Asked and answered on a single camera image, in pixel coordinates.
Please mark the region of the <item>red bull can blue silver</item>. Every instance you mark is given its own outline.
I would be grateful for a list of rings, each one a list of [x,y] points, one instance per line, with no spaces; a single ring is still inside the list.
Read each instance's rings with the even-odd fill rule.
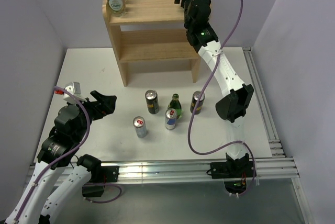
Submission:
[[[133,119],[133,126],[136,130],[138,138],[144,138],[147,135],[147,127],[145,119],[141,116],[137,116]]]

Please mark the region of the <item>black yellow soda can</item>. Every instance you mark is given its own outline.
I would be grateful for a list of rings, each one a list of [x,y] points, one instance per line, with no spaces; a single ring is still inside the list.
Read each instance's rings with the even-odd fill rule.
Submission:
[[[148,90],[145,93],[147,109],[151,114],[159,112],[158,94],[155,90]]]

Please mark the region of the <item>red bull can red tab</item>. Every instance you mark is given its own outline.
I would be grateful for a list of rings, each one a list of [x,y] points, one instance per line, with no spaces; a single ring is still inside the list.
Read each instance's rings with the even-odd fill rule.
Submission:
[[[169,108],[165,112],[165,127],[168,130],[173,130],[176,126],[177,111],[173,108]]]

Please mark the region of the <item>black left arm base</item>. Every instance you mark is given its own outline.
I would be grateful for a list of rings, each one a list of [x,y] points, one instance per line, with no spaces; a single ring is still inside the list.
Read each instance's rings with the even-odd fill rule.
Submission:
[[[106,204],[117,200],[122,195],[122,188],[115,183],[118,180],[119,166],[99,166],[91,171],[83,166],[76,168],[83,168],[84,174],[78,175],[74,181],[76,187],[81,190],[84,200],[94,204]],[[101,197],[108,187],[118,189],[117,195],[109,200],[94,200],[94,198]]]

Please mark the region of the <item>green bottle gold cap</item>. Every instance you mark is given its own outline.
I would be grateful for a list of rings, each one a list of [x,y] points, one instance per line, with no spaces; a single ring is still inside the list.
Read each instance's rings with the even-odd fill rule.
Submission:
[[[181,103],[179,101],[179,95],[177,93],[172,95],[172,100],[169,102],[169,105],[167,107],[168,109],[173,108],[176,110],[177,112],[177,119],[180,118],[181,114],[182,114],[182,106]]]

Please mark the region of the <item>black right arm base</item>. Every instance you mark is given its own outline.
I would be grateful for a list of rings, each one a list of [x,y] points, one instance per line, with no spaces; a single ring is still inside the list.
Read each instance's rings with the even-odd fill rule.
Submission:
[[[210,163],[206,174],[214,180],[222,179],[229,196],[239,197],[248,189],[247,179],[256,179],[256,169],[251,160],[236,159]]]

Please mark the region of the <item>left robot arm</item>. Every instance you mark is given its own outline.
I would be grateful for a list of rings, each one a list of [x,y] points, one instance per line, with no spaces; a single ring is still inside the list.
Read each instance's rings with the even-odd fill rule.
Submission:
[[[101,160],[81,156],[69,177],[54,190],[54,184],[85,143],[93,121],[115,111],[117,97],[92,91],[94,101],[68,88],[54,87],[67,105],[62,107],[38,154],[33,175],[12,213],[2,223],[52,223],[66,201],[85,184],[103,185]]]

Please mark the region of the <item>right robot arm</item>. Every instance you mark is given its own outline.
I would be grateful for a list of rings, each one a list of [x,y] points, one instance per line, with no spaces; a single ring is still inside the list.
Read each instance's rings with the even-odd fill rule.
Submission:
[[[243,139],[243,118],[254,88],[237,75],[225,56],[218,36],[209,23],[211,0],[174,0],[184,9],[187,40],[211,70],[218,82],[222,99],[215,104],[218,116],[225,122],[228,134],[226,148],[227,172],[239,176],[250,164],[251,152]]]

